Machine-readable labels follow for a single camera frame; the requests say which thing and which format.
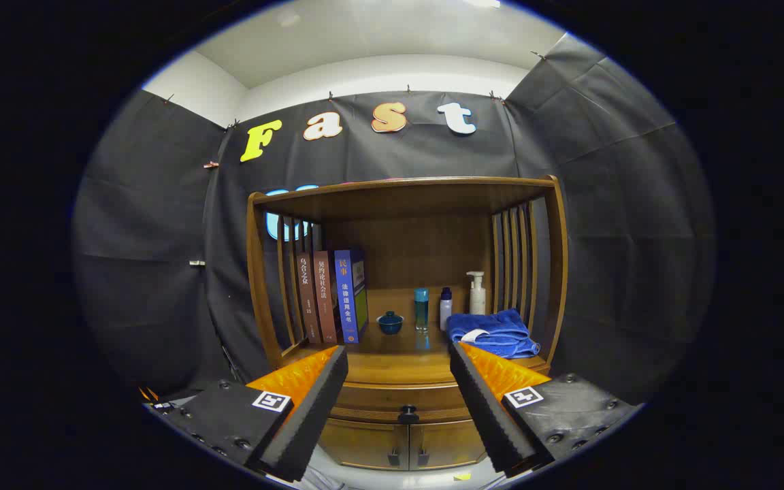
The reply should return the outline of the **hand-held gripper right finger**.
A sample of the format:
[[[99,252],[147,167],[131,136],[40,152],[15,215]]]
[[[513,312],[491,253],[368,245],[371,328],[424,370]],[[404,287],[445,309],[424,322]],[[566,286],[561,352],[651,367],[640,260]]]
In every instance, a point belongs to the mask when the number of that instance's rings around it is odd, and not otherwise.
[[[549,378],[465,342],[451,347],[449,369],[493,468],[507,476],[584,452],[642,407],[578,374]]]

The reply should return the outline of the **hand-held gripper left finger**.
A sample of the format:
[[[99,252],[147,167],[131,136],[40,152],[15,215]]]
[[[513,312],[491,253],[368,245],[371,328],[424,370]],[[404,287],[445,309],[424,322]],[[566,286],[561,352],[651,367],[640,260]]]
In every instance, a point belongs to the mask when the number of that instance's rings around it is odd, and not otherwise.
[[[220,379],[184,402],[147,397],[144,410],[227,464],[301,480],[348,375],[343,346],[325,348],[248,384]]]

